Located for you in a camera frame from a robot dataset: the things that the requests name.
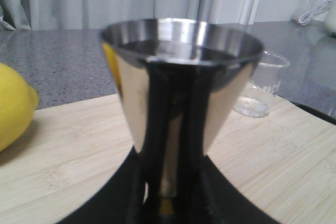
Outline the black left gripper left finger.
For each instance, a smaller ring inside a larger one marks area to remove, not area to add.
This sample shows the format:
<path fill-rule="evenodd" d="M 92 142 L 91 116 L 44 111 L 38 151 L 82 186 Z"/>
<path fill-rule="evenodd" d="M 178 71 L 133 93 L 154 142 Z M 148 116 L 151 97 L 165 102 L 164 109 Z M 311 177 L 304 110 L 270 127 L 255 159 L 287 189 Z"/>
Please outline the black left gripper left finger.
<path fill-rule="evenodd" d="M 132 148 L 106 184 L 59 223 L 140 223 L 145 180 Z"/>

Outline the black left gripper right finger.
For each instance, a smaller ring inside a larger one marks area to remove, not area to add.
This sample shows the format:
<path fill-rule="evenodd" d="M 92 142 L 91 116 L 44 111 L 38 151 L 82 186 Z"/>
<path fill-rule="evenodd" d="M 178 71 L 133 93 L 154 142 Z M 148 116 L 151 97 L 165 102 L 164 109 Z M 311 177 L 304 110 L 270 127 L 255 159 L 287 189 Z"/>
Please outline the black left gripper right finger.
<path fill-rule="evenodd" d="M 216 223 L 278 223 L 241 194 L 209 157 L 205 157 L 204 172 Z"/>

